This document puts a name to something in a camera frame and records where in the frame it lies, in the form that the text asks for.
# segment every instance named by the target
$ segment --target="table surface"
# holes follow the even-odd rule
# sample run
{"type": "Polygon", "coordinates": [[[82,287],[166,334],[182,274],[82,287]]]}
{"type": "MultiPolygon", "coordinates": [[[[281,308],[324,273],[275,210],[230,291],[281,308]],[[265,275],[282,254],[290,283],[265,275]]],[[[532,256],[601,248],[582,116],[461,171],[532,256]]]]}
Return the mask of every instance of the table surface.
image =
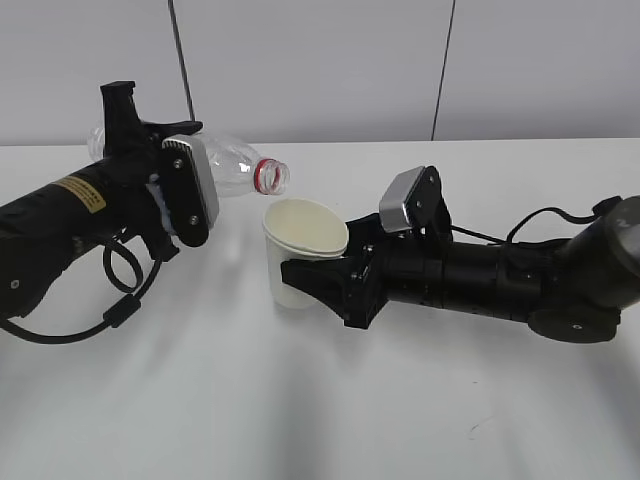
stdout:
{"type": "MultiPolygon", "coordinates": [[[[258,147],[289,164],[287,196],[345,220],[417,165],[439,169],[457,225],[493,235],[539,207],[586,215],[640,190],[635,139],[258,147]]],[[[85,163],[79,146],[2,147],[0,204],[85,163]]],[[[350,330],[322,305],[273,304],[274,200],[223,199],[207,245],[166,264],[117,330],[70,346],[0,335],[0,478],[640,478],[638,308],[586,346],[395,303],[350,330]]],[[[576,232],[542,216],[522,238],[576,232]]],[[[21,324],[70,332],[117,298],[93,252],[21,324]]]]}

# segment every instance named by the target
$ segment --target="clear plastic bottle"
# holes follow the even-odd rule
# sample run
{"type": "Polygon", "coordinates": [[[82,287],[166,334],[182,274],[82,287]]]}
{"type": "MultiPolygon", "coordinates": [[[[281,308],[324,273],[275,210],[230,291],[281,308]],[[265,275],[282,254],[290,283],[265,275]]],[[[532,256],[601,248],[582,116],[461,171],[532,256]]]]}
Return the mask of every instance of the clear plastic bottle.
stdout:
{"type": "MultiPolygon", "coordinates": [[[[250,192],[280,195],[289,183],[289,168],[266,158],[241,140],[223,134],[197,133],[207,150],[209,166],[220,197],[235,197],[250,192]]],[[[103,157],[104,127],[91,130],[87,139],[93,161],[103,157]]]]}

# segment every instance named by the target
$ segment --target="yellow label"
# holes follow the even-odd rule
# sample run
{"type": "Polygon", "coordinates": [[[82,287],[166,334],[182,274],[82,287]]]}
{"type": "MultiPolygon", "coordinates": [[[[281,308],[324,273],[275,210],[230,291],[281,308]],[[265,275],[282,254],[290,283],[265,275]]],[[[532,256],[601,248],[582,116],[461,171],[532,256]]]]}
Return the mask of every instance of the yellow label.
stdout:
{"type": "Polygon", "coordinates": [[[58,185],[69,192],[73,193],[78,199],[84,203],[90,213],[96,213],[107,206],[102,195],[93,188],[93,186],[81,178],[68,176],[61,178],[57,182],[53,182],[54,185],[58,185]]]}

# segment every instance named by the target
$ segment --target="black cable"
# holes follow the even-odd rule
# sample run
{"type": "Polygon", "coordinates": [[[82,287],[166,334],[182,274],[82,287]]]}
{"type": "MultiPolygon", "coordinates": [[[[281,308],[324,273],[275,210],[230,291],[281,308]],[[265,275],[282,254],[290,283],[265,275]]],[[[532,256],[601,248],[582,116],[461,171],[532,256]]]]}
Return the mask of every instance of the black cable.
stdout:
{"type": "Polygon", "coordinates": [[[467,230],[466,228],[458,227],[456,225],[451,225],[451,230],[453,230],[454,232],[462,233],[463,235],[468,235],[469,237],[480,238],[482,240],[486,240],[487,242],[496,243],[498,245],[502,245],[504,243],[504,240],[500,238],[485,235],[484,233],[474,232],[473,230],[467,230]]]}
{"type": "Polygon", "coordinates": [[[153,262],[153,267],[151,267],[151,271],[149,272],[149,275],[147,275],[147,279],[144,281],[144,283],[140,287],[140,290],[138,290],[134,294],[134,297],[136,297],[138,300],[144,297],[144,295],[149,291],[149,288],[151,288],[151,285],[153,284],[156,277],[158,276],[158,272],[160,271],[161,266],[162,266],[162,260],[156,260],[155,262],[153,262]]]}
{"type": "Polygon", "coordinates": [[[110,239],[110,241],[105,242],[104,244],[104,250],[102,251],[102,267],[104,268],[104,273],[107,275],[107,278],[111,282],[111,285],[124,293],[135,292],[138,288],[140,288],[140,285],[142,285],[142,282],[144,280],[142,266],[140,265],[140,262],[138,261],[136,256],[127,247],[113,239],[110,239]],[[122,282],[113,271],[113,265],[111,263],[111,254],[113,252],[120,255],[133,270],[133,273],[136,277],[136,284],[133,287],[122,282]]]}
{"type": "Polygon", "coordinates": [[[535,212],[524,217],[520,221],[520,223],[518,223],[515,227],[513,227],[513,229],[509,232],[509,235],[507,235],[506,243],[513,243],[513,238],[516,236],[516,233],[518,233],[520,229],[522,229],[522,227],[524,227],[533,217],[544,212],[555,213],[556,215],[562,217],[563,220],[569,223],[573,223],[574,225],[586,225],[598,219],[598,215],[590,215],[588,217],[575,217],[573,215],[568,214],[561,208],[557,208],[557,207],[541,208],[540,210],[536,210],[535,212]]]}
{"type": "MultiPolygon", "coordinates": [[[[156,277],[158,276],[158,272],[160,271],[160,267],[162,266],[162,260],[156,260],[147,275],[146,280],[143,278],[144,274],[142,272],[142,267],[140,266],[140,262],[136,258],[136,256],[129,250],[127,247],[122,245],[117,241],[118,236],[113,238],[102,238],[97,236],[88,236],[85,237],[87,240],[97,244],[102,245],[104,247],[104,251],[102,254],[102,264],[105,269],[105,273],[109,281],[115,286],[118,290],[125,292],[127,294],[133,293],[136,289],[138,291],[134,294],[134,297],[139,301],[148,291],[156,277]],[[115,273],[113,272],[113,266],[111,265],[111,253],[115,252],[120,255],[133,269],[136,276],[136,286],[130,287],[126,285],[122,281],[120,281],[115,273]]],[[[20,327],[19,325],[13,323],[10,320],[2,320],[0,321],[0,328],[15,335],[16,337],[26,340],[32,343],[39,343],[42,345],[63,345],[69,343],[76,343],[82,340],[86,340],[87,338],[93,337],[98,333],[104,331],[108,327],[114,326],[112,321],[103,320],[102,322],[94,325],[93,327],[84,330],[82,332],[74,333],[71,335],[43,335],[40,333],[35,333],[25,328],[20,327]]]]}

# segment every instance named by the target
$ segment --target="paper cup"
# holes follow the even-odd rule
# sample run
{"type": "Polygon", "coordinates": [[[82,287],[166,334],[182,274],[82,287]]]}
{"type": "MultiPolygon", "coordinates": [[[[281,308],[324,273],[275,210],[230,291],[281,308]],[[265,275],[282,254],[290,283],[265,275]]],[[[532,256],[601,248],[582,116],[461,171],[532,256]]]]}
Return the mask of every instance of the paper cup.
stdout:
{"type": "Polygon", "coordinates": [[[340,257],[349,243],[346,224],[330,209],[311,200],[286,199],[269,206],[262,222],[267,239],[269,287],[274,300],[288,308],[306,308],[317,300],[282,283],[286,260],[340,257]]]}

